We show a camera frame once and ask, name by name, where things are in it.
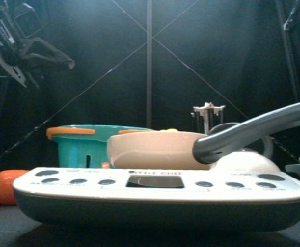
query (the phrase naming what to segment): black backdrop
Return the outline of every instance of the black backdrop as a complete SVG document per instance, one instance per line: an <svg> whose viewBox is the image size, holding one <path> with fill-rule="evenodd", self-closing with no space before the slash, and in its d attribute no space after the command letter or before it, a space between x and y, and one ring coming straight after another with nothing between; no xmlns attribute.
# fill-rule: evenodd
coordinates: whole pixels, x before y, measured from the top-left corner
<svg viewBox="0 0 300 247"><path fill-rule="evenodd" d="M225 122L242 122L300 101L300 8L290 31L282 30L292 0L23 2L49 23L39 37L77 68L43 69L41 87L27 89L0 69L0 171L58 165L57 143L46 136L53 126L193 131L193 107L206 102L226 105ZM300 156L300 127L274 136L283 167Z"/></svg>

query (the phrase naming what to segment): orange handle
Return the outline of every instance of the orange handle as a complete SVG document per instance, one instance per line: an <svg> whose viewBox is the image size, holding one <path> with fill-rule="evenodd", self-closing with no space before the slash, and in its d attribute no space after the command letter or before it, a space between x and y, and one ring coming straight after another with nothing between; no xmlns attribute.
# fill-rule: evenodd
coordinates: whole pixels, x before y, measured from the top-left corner
<svg viewBox="0 0 300 247"><path fill-rule="evenodd" d="M95 130L90 128L78 128L78 127L51 127L47 130L47 136L50 139L55 135L94 135Z"/></svg>
<svg viewBox="0 0 300 247"><path fill-rule="evenodd" d="M146 131L154 131L151 129L123 129L123 130L119 130L119 135L123 135L123 134L131 134L131 133L138 133L138 132L146 132Z"/></svg>

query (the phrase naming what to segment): orange vegetable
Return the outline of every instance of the orange vegetable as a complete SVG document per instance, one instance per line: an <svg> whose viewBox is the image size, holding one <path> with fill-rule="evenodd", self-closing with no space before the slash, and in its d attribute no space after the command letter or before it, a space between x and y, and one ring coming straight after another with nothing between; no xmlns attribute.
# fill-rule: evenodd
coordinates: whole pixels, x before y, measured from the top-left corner
<svg viewBox="0 0 300 247"><path fill-rule="evenodd" d="M15 205L18 203L13 183L27 172L27 170L6 170L0 172L0 205Z"/></svg>

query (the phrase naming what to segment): scale display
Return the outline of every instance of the scale display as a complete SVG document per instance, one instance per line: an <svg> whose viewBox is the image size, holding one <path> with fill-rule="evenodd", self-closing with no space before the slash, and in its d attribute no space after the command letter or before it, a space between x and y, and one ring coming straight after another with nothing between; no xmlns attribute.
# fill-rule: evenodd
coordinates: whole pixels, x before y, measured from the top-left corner
<svg viewBox="0 0 300 247"><path fill-rule="evenodd" d="M141 176L133 175L127 187L133 188L185 188L181 176Z"/></svg>

